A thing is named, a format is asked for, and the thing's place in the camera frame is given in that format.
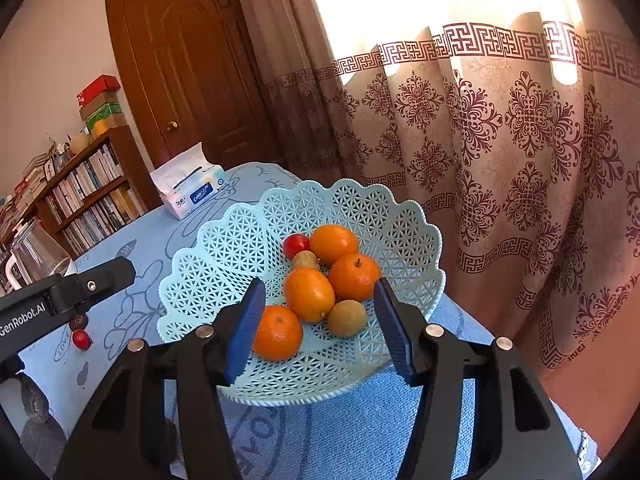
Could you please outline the blue patterned tablecloth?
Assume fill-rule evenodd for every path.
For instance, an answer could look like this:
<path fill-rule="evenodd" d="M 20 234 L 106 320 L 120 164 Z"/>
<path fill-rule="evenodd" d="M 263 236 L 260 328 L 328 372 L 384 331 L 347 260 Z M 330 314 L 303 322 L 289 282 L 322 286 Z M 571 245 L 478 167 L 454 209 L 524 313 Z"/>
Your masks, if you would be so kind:
<path fill-rule="evenodd" d="M 88 334 L 92 346 L 81 351 L 72 332 L 62 327 L 22 354 L 27 375 L 38 386 L 37 401 L 49 411 L 46 422 L 28 422 L 25 444 L 47 472 L 58 466 L 62 448 L 116 356 L 131 339 L 159 344 L 180 336 L 206 313 L 193 290 L 169 290 L 176 253 L 191 248 L 209 220 L 242 222 L 242 263 L 258 258 L 253 208 L 277 220 L 269 248 L 294 230 L 309 232 L 321 221 L 346 226 L 361 249 L 379 258 L 382 270 L 402 284 L 414 283 L 419 264 L 433 245 L 422 242 L 411 266 L 383 248 L 400 246 L 418 232 L 416 205 L 398 206 L 390 191 L 349 180 L 329 188 L 302 181 L 268 164 L 230 170 L 224 189 L 183 220 L 163 209 L 104 240 L 77 260 L 85 271 L 117 257 L 136 269 L 131 286 L 92 308 Z M 316 324 L 305 332 L 306 344 L 288 364 L 252 361 L 238 380 L 241 392 L 256 392 L 259 403 L 222 400 L 224 420 L 247 479 L 391 479 L 397 474 L 416 416 L 420 392 L 409 387 L 390 365 L 383 334 L 370 323 L 355 342 L 329 336 Z"/>

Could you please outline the beige patterned curtain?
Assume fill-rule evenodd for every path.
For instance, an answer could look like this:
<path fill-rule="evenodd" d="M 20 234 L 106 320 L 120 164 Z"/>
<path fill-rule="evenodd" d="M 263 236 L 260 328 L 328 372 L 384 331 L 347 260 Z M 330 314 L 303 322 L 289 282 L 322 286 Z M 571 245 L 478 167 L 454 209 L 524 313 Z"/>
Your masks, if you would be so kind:
<path fill-rule="evenodd" d="M 542 377 L 639 284 L 639 41 L 615 0 L 241 0 L 288 166 L 415 200 L 449 296 Z"/>

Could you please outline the green box on shelf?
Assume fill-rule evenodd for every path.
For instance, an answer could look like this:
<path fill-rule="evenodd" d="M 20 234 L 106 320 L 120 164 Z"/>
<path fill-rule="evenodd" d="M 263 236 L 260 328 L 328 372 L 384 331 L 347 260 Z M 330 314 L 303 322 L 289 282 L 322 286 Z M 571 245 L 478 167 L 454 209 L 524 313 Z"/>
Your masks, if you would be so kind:
<path fill-rule="evenodd" d="M 92 130 L 96 122 L 102 119 L 109 118 L 112 115 L 120 114 L 122 112 L 122 108 L 116 102 L 107 102 L 101 105 L 95 112 L 89 115 L 85 119 L 86 127 L 89 130 Z"/>

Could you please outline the orange mandarin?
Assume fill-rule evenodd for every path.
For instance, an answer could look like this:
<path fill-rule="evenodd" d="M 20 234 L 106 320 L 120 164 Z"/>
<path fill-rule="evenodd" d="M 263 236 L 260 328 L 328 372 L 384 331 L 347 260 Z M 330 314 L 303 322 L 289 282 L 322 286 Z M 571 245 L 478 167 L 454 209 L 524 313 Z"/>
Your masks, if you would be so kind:
<path fill-rule="evenodd" d="M 288 274 L 283 292 L 288 307 L 306 323 L 320 323 L 336 303 L 328 278 L 311 268 L 295 269 Z"/>
<path fill-rule="evenodd" d="M 341 256 L 329 270 L 329 281 L 339 300 L 363 302 L 371 299 L 374 284 L 381 276 L 380 266 L 363 254 Z"/>
<path fill-rule="evenodd" d="M 326 224 L 312 232 L 309 246 L 322 264 L 332 266 L 341 256 L 358 252 L 359 240 L 344 226 Z"/>
<path fill-rule="evenodd" d="M 296 355 L 303 342 L 303 325 L 285 306 L 267 306 L 256 330 L 253 351 L 268 361 L 285 361 Z"/>

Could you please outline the tan longan fruit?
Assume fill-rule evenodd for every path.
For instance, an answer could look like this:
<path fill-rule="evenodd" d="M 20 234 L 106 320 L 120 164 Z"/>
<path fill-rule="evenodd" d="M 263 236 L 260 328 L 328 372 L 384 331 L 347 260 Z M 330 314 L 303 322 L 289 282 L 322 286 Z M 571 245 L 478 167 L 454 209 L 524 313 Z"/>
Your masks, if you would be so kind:
<path fill-rule="evenodd" d="M 338 302 L 328 317 L 329 332 L 337 337 L 357 335 L 367 325 L 368 315 L 363 304 L 355 300 Z"/>
<path fill-rule="evenodd" d="M 291 261 L 293 270 L 296 269 L 314 269 L 320 270 L 320 262 L 318 257 L 310 250 L 301 250 Z"/>

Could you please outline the red box on shelf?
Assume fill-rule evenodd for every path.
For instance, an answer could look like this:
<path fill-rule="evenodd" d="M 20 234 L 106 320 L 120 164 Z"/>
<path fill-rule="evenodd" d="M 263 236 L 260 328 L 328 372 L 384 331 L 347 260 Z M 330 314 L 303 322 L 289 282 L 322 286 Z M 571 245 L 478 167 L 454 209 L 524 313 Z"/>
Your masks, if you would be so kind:
<path fill-rule="evenodd" d="M 120 83 L 115 76 L 100 75 L 90 82 L 85 89 L 76 96 L 78 106 L 83 108 L 102 92 L 113 92 L 120 88 Z"/>

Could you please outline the light blue lattice basket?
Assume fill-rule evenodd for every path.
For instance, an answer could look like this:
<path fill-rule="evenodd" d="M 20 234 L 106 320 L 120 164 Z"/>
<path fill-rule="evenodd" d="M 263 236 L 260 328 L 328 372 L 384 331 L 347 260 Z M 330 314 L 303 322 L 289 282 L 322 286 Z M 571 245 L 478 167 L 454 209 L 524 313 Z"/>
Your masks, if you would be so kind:
<path fill-rule="evenodd" d="M 354 238 L 363 259 L 373 260 L 397 298 L 431 316 L 444 292 L 439 266 L 442 234 L 413 200 L 398 202 L 382 184 L 362 186 L 341 179 L 330 188 L 303 181 L 272 188 L 254 205 L 236 204 L 198 230 L 160 282 L 166 313 L 157 322 L 160 339 L 174 342 L 239 301 L 253 278 L 266 286 L 267 304 L 286 303 L 284 283 L 297 268 L 330 269 L 318 247 L 300 241 L 318 229 L 329 243 Z M 244 373 L 222 392 L 247 405 L 283 406 L 329 400 L 356 388 L 390 364 L 372 301 L 367 322 L 351 337 L 337 337 L 325 322 L 304 323 L 295 356 L 269 361 L 252 353 Z"/>

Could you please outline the brown wooden door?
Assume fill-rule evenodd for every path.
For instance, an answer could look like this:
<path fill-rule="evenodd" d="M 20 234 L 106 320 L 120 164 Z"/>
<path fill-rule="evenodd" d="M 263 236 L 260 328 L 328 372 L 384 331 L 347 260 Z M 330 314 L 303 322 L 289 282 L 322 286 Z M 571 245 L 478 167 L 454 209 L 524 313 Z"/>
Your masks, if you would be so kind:
<path fill-rule="evenodd" d="M 284 162 L 240 0 L 105 0 L 105 10 L 154 166 L 195 144 L 224 168 Z"/>

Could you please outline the white tissue box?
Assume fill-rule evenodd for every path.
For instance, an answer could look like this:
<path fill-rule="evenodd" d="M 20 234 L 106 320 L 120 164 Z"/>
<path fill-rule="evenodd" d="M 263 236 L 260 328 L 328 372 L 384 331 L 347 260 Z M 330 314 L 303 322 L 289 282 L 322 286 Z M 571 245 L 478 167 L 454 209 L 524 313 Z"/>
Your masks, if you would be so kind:
<path fill-rule="evenodd" d="M 201 143 L 150 173 L 160 200 L 178 220 L 193 214 L 228 183 L 224 168 L 210 162 Z"/>

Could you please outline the dark water chestnut far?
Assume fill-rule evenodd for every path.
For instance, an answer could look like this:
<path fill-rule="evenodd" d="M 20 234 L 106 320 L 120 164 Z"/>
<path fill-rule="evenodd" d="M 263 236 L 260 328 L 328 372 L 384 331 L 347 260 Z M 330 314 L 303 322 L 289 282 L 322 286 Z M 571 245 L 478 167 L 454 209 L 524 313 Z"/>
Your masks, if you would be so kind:
<path fill-rule="evenodd" d="M 83 313 L 72 318 L 70 322 L 68 322 L 68 326 L 70 326 L 70 330 L 74 332 L 75 330 L 85 330 L 88 326 L 88 323 L 88 315 Z"/>

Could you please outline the wooden bookshelf with books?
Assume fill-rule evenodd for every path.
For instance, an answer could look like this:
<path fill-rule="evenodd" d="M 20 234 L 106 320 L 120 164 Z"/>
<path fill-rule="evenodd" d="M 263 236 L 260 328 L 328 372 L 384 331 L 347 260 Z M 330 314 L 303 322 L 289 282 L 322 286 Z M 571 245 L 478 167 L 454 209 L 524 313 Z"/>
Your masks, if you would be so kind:
<path fill-rule="evenodd" d="M 134 137 L 127 126 L 106 130 L 74 156 L 27 206 L 73 258 L 160 206 Z"/>

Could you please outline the red cherry tomato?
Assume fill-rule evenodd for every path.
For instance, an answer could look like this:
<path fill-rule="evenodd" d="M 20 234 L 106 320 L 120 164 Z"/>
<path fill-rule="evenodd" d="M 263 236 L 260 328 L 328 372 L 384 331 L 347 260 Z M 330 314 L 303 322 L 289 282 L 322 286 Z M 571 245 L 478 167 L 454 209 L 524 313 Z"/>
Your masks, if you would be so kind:
<path fill-rule="evenodd" d="M 292 234 L 282 243 L 283 253 L 288 260 L 292 260 L 299 252 L 309 249 L 309 238 L 304 234 Z"/>
<path fill-rule="evenodd" d="M 74 346 L 81 351 L 87 351 L 92 346 L 92 339 L 85 330 L 74 330 L 72 341 Z"/>

